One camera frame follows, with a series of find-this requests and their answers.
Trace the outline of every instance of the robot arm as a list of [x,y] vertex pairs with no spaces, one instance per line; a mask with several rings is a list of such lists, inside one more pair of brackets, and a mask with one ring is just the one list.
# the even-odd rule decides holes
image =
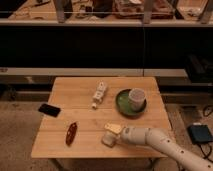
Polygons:
[[183,149],[157,128],[125,127],[120,138],[133,145],[148,145],[190,171],[213,171],[213,164]]

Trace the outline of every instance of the white cup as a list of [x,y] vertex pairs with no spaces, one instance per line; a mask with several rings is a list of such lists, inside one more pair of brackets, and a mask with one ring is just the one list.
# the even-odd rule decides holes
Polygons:
[[140,88],[133,88],[129,92],[129,103],[133,111],[139,111],[145,101],[145,93]]

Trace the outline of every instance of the smartphone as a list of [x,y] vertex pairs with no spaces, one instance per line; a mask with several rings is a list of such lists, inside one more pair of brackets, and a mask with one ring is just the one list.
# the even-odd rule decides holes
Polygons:
[[53,117],[57,117],[61,109],[59,107],[44,103],[39,107],[38,111]]

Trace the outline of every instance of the toy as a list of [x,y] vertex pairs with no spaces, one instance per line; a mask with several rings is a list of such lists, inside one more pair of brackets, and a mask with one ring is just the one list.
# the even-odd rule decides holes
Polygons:
[[101,104],[103,101],[103,97],[107,91],[107,84],[104,82],[100,82],[96,92],[93,95],[93,103],[92,103],[92,108],[97,109],[97,104]]

